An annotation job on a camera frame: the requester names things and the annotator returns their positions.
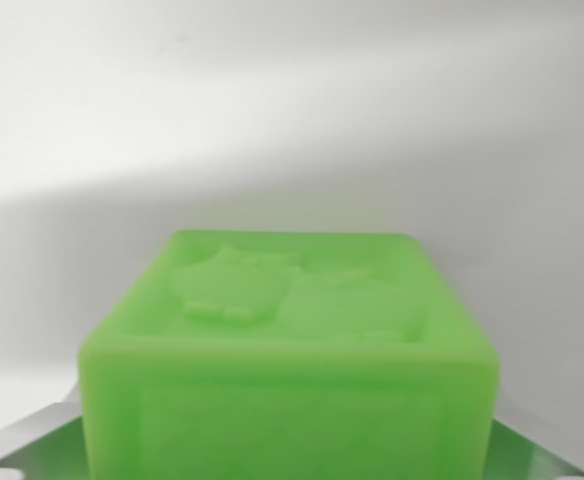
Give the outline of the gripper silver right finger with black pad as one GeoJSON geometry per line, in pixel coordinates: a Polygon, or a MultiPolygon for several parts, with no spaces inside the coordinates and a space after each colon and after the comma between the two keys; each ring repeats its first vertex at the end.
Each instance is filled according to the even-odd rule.
{"type": "Polygon", "coordinates": [[[519,408],[495,411],[486,479],[584,479],[584,440],[519,408]]]}

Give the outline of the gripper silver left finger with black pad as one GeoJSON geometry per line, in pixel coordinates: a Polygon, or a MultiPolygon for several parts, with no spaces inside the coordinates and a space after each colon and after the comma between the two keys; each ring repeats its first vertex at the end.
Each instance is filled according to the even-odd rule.
{"type": "Polygon", "coordinates": [[[0,479],[88,479],[78,402],[57,402],[0,429],[0,479]]]}

